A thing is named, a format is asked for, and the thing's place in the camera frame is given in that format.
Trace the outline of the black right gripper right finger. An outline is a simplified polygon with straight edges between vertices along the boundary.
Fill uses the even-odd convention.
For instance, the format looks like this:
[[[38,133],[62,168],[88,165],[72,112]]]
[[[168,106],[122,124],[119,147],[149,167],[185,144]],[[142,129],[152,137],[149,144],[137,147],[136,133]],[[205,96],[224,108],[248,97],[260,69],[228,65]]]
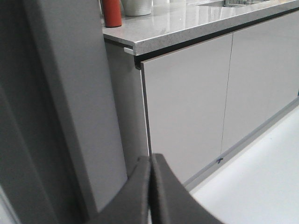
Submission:
[[[153,224],[221,224],[190,195],[162,154],[152,154],[150,210]]]

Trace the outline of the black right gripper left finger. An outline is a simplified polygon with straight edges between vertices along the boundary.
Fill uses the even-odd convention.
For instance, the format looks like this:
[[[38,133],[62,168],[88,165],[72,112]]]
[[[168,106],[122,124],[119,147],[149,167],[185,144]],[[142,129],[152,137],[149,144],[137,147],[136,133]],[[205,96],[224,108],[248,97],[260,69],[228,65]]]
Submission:
[[[112,201],[90,220],[91,224],[146,224],[148,222],[148,196],[150,158],[141,156],[131,176]]]

